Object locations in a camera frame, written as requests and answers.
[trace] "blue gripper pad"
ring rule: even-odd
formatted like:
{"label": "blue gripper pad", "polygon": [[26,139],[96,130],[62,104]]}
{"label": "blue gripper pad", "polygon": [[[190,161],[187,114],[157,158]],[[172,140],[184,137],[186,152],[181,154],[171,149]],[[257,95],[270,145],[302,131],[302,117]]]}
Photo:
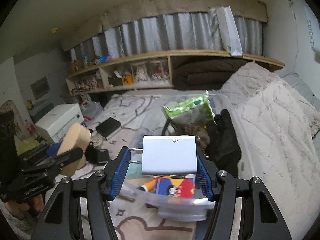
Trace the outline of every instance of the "blue gripper pad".
{"label": "blue gripper pad", "polygon": [[199,156],[197,155],[197,174],[196,178],[200,184],[202,194],[207,197],[210,201],[213,199],[213,193],[211,190],[211,179],[205,170]]}
{"label": "blue gripper pad", "polygon": [[128,147],[123,147],[122,149],[124,149],[124,148],[125,148],[125,150],[124,150],[124,153],[122,154],[122,158],[119,162],[118,167],[116,168],[115,174],[112,177],[110,197],[113,200],[115,199],[116,196],[118,196],[120,194],[120,190],[121,190],[122,184],[124,182],[125,175],[127,174],[129,164],[130,164],[129,161],[131,160],[130,149]]}

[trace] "white wall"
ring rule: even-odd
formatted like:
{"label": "white wall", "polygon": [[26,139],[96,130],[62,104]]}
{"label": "white wall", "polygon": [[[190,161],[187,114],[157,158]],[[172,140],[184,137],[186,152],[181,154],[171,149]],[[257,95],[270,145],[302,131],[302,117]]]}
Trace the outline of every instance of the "white wall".
{"label": "white wall", "polygon": [[268,26],[264,28],[264,54],[284,62],[286,67],[295,69],[320,98],[320,55],[310,46],[307,16],[304,11],[304,7],[308,5],[304,0],[291,1],[292,6],[288,0],[267,3],[269,19]]}
{"label": "white wall", "polygon": [[20,93],[14,71],[13,58],[9,58],[0,65],[0,106],[8,100],[12,100],[15,103],[23,121],[31,121]]}
{"label": "white wall", "polygon": [[[60,90],[61,86],[66,83],[67,71],[65,66],[67,64],[68,59],[61,49],[40,53],[19,63],[15,62],[16,76],[23,101],[27,102],[31,99],[34,104],[38,101],[51,99],[55,106],[62,104]],[[47,77],[50,92],[36,100],[31,85],[43,77]]]}

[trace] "white charger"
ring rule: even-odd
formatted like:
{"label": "white charger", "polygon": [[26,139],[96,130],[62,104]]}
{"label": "white charger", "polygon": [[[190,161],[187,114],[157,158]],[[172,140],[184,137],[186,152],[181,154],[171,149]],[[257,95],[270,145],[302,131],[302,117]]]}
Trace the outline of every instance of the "white charger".
{"label": "white charger", "polygon": [[143,137],[143,175],[187,175],[197,173],[194,136]]}

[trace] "gray curtain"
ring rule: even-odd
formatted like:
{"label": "gray curtain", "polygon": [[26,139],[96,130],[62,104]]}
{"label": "gray curtain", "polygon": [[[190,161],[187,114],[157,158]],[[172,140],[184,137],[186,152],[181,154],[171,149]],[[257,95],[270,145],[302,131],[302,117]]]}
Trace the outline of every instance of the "gray curtain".
{"label": "gray curtain", "polygon": [[[258,20],[234,16],[243,53],[262,54],[262,25]],[[121,24],[74,47],[72,57],[94,55],[119,58],[150,51],[174,49],[222,50],[219,29],[209,26],[208,13],[161,15]]]}

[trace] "green package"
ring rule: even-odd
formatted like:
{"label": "green package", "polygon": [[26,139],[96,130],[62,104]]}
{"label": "green package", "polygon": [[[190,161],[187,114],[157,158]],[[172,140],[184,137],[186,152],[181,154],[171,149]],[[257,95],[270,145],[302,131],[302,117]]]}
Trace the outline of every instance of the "green package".
{"label": "green package", "polygon": [[179,126],[203,126],[214,118],[207,95],[199,95],[171,108],[167,106],[163,108],[165,116]]}

